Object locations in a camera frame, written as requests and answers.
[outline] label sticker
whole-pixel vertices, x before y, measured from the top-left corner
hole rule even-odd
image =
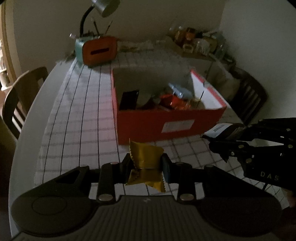
[[[231,126],[231,123],[219,123],[215,125],[212,129],[208,130],[204,133],[204,135],[212,138],[216,138],[218,135],[222,133],[227,127]]]
[[[192,127],[193,123],[194,123],[194,120],[166,122],[163,125],[163,130],[161,131],[161,133],[189,130]]]

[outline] gold candy wrapper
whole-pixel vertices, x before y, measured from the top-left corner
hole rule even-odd
[[[165,192],[160,170],[160,157],[163,149],[133,141],[130,141],[129,148],[135,168],[131,170],[127,185],[145,183],[159,192]]]

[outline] red box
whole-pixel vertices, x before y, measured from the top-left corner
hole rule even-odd
[[[164,68],[117,68],[111,73],[113,113],[120,145],[151,142],[203,134],[218,122],[227,104],[212,87],[204,87],[204,78],[191,70]],[[141,88],[150,93],[168,83],[180,84],[191,90],[205,105],[203,110],[119,110],[122,93]]]

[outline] round pad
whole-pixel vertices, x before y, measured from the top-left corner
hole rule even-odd
[[[33,235],[57,236],[81,227],[93,211],[88,197],[22,197],[11,213],[20,231]]]
[[[204,198],[201,214],[219,230],[243,237],[272,231],[281,217],[281,206],[274,197]]]
[[[62,197],[46,196],[37,198],[32,205],[35,212],[42,215],[54,215],[62,212],[67,206],[67,201]]]

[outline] black card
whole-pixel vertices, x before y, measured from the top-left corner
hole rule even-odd
[[[119,110],[135,110],[138,96],[139,90],[123,92]]]

